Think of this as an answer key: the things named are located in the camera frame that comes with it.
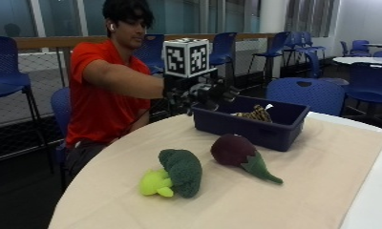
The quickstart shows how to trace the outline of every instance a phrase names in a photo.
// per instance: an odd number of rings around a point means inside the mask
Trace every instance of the man's arm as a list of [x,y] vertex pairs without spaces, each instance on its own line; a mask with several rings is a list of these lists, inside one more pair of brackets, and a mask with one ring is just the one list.
[[149,124],[149,112],[145,112],[147,109],[141,109],[137,112],[137,115],[141,115],[139,120],[131,125],[129,132],[133,132],[140,127],[144,127],[147,124]]
[[83,78],[100,88],[137,98],[161,98],[164,82],[104,60],[92,61],[83,71]]

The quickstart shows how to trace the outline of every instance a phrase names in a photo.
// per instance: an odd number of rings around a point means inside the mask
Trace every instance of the plush eggplant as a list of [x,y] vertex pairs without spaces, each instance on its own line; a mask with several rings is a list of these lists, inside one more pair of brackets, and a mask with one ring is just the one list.
[[211,146],[211,153],[217,163],[241,167],[255,177],[283,184],[283,180],[267,171],[253,144],[243,136],[221,135]]

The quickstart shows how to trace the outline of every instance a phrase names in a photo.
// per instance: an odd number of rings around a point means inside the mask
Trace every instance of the yellow plush toy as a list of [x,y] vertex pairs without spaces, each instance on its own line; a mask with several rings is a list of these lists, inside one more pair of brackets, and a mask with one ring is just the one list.
[[168,173],[164,169],[148,170],[140,180],[140,194],[144,196],[159,194],[160,196],[169,198],[173,196],[171,187],[173,183],[168,178]]

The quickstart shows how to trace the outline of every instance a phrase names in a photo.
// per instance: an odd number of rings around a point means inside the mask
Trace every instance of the plush vegetable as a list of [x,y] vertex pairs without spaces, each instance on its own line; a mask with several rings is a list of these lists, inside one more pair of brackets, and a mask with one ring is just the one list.
[[243,136],[221,135],[212,144],[211,153],[220,164],[241,167],[255,177],[283,183],[281,179],[268,173],[253,144]]
[[171,190],[172,186],[173,183],[168,178],[165,170],[148,170],[140,180],[140,194],[144,196],[159,194],[160,196],[169,198],[175,194]]
[[203,167],[199,159],[187,150],[163,150],[157,156],[173,183],[173,191],[183,198],[193,197],[200,190]]
[[264,122],[272,122],[271,117],[265,109],[260,105],[255,105],[253,111],[249,113],[235,113],[232,114],[235,116],[241,116],[251,118],[253,120],[264,121]]

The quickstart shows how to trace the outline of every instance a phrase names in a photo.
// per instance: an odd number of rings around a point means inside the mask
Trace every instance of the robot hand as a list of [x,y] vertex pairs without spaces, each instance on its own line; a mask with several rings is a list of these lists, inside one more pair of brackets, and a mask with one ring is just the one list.
[[215,77],[211,84],[199,83],[197,78],[175,80],[164,77],[164,96],[176,114],[192,114],[191,107],[200,103],[208,110],[216,111],[219,103],[232,102],[239,90],[224,84],[224,79]]

